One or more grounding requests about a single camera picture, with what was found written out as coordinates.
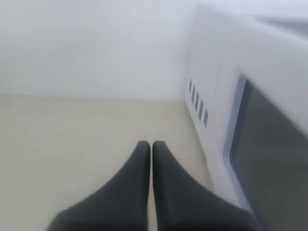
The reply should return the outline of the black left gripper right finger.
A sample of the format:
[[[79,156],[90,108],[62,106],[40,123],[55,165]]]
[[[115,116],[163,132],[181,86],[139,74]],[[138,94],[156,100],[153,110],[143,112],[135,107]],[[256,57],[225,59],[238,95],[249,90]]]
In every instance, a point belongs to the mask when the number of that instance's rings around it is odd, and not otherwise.
[[[198,183],[164,141],[152,146],[153,190],[160,231],[257,231],[252,215]]]

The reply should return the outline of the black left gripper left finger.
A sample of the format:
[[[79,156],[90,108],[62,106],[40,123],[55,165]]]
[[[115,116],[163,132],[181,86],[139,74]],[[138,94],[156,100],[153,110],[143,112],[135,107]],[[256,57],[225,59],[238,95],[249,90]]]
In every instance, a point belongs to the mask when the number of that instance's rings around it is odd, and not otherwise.
[[[120,170],[98,191],[58,213],[49,231],[145,231],[151,150],[139,141]]]

